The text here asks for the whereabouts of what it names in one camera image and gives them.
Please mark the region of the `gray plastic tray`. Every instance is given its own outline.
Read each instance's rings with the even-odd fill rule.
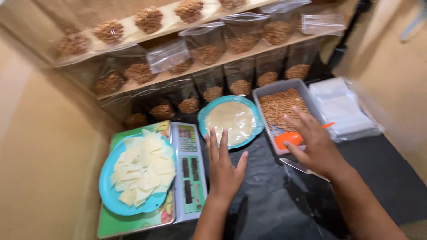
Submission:
[[[268,137],[273,145],[274,152],[278,155],[287,154],[289,153],[289,150],[280,150],[276,143],[274,142],[274,132],[268,128],[268,124],[266,122],[266,119],[264,118],[264,113],[261,110],[260,102],[258,101],[259,97],[263,97],[266,95],[275,94],[278,92],[283,92],[288,89],[295,88],[298,92],[301,98],[305,101],[305,104],[307,105],[308,111],[320,122],[320,124],[324,125],[326,124],[326,119],[321,114],[319,108],[316,105],[316,102],[314,101],[310,91],[308,90],[307,86],[304,84],[304,82],[301,79],[290,79],[290,80],[281,80],[274,83],[267,84],[261,88],[256,88],[252,91],[255,104],[258,107],[258,111],[261,114],[262,121],[264,123],[265,129],[268,133]],[[304,150],[305,145],[300,145],[300,149]]]

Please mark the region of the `hand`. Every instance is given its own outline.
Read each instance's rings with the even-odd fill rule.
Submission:
[[[211,137],[209,138],[206,135],[205,140],[209,155],[209,178],[211,181],[209,197],[229,205],[243,182],[248,163],[248,152],[245,151],[242,154],[237,167],[234,167],[228,155],[227,129],[222,132],[219,148],[213,128],[211,128]]]
[[[284,115],[284,118],[294,126],[306,143],[305,152],[289,142],[284,142],[288,150],[298,161],[330,180],[345,174],[352,167],[344,160],[341,153],[329,138],[328,132],[312,115],[304,113],[296,106],[292,108],[301,121]]]

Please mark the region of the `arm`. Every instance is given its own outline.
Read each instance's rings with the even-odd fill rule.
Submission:
[[[248,152],[245,151],[242,154],[239,164],[234,167],[228,155],[227,138],[228,131],[224,129],[218,147],[213,129],[211,129],[211,138],[205,136],[211,188],[197,222],[193,240],[222,239],[228,208],[245,176]]]
[[[284,117],[298,130],[307,147],[303,152],[291,143],[284,144],[301,164],[331,181],[351,235],[358,240],[407,240],[317,120],[297,107],[293,110],[301,121]]]

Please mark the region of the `orange scoop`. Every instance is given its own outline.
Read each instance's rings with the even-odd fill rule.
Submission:
[[[323,125],[322,128],[326,129],[332,126],[333,124],[335,123],[327,123]],[[285,147],[285,145],[283,145],[284,141],[293,143],[295,146],[298,146],[302,142],[302,136],[301,134],[299,134],[299,132],[285,132],[277,136],[274,141],[280,150],[286,150],[287,148]]]

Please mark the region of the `digital scale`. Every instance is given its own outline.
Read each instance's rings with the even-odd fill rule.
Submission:
[[[165,202],[157,210],[132,216],[120,216],[103,204],[99,214],[99,239],[127,235],[179,222],[198,219],[205,205],[205,168],[199,133],[194,124],[164,121],[113,135],[110,149],[123,138],[141,133],[142,129],[169,138],[176,153],[176,177]]]
[[[198,219],[208,190],[197,126],[171,123],[172,144],[176,152],[174,223]]]

